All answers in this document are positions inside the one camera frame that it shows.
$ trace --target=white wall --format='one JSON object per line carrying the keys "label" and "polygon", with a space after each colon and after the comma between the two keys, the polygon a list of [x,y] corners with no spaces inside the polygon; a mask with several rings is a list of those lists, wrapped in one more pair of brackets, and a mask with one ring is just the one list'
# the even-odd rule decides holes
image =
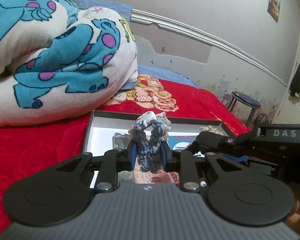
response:
{"label": "white wall", "polygon": [[300,30],[300,10],[295,0],[282,0],[278,23],[266,11],[267,0],[113,1],[202,29],[234,44],[289,80]]}
{"label": "white wall", "polygon": [[[258,100],[261,108],[255,113],[266,113],[272,120],[285,92],[285,86],[268,73],[220,48],[209,49],[208,60],[197,62],[179,56],[156,53],[152,42],[136,36],[138,63],[175,71],[189,77],[201,88],[216,95],[229,105],[232,91],[243,92]],[[247,119],[251,108],[237,102],[232,113]]]}

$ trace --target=human hand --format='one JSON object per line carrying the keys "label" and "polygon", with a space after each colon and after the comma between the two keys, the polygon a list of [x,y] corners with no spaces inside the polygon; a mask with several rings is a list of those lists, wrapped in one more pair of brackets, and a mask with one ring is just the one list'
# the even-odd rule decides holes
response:
{"label": "human hand", "polygon": [[300,235],[300,215],[297,214],[299,207],[300,202],[297,199],[295,199],[292,211],[286,220],[286,224]]}

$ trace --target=crochet toy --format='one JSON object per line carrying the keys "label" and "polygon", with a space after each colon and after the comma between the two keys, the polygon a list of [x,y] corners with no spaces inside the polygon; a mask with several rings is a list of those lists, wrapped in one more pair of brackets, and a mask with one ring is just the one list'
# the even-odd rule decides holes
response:
{"label": "crochet toy", "polygon": [[[158,173],[161,171],[159,146],[162,141],[168,141],[170,124],[165,112],[154,114],[148,111],[138,117],[136,124],[129,130],[129,139],[137,143],[137,161],[142,172]],[[144,129],[150,126],[153,129],[148,140]]]}

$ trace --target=door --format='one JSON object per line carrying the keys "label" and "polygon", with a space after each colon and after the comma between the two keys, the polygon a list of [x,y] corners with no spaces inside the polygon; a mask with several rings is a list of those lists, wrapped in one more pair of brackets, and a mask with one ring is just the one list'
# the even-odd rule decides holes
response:
{"label": "door", "polygon": [[300,42],[297,50],[296,61],[291,73],[290,81],[288,88],[285,92],[284,99],[280,105],[278,114],[273,120],[273,123],[291,123],[291,124],[300,124],[300,97],[290,96],[290,83],[297,70],[300,62]]}

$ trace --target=teddy bear print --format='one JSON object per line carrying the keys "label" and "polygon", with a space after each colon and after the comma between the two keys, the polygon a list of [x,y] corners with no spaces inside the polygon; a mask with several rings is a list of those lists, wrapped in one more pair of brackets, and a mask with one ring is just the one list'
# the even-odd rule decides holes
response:
{"label": "teddy bear print", "polygon": [[138,75],[137,86],[128,91],[119,91],[105,105],[116,105],[126,100],[134,101],[143,108],[157,108],[160,111],[175,112],[179,109],[171,93],[165,91],[157,78],[149,75]]}
{"label": "teddy bear print", "polygon": [[229,84],[230,81],[224,81],[223,79],[220,80],[220,85],[218,86],[218,91],[216,93],[217,98],[219,98],[220,101],[222,101],[223,96],[227,94],[227,91],[229,90]]}

